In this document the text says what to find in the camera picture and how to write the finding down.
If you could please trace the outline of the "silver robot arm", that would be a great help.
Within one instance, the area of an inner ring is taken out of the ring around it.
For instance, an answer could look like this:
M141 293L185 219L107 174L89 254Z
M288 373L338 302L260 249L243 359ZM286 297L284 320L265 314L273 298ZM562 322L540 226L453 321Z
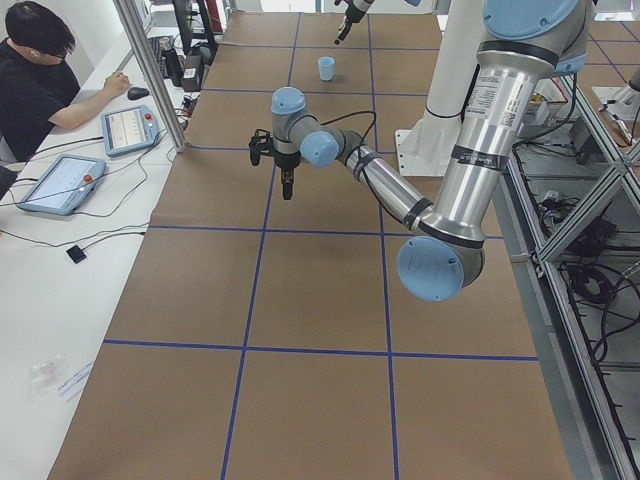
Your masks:
M338 28L337 36L334 40L334 44L339 45L347 38L352 25L359 23L364 18L370 7L374 4L374 0L334 0L333 3L335 6L339 6L341 3L346 5L342 23Z
M362 135L318 122L304 94L282 87L271 101L272 129L251 158L277 163L343 164L410 232L397 270L403 286L426 301L456 296L480 275L481 224L505 171L537 84L584 64L589 1L455 1L438 55L454 83L460 122L438 196L424 197Z

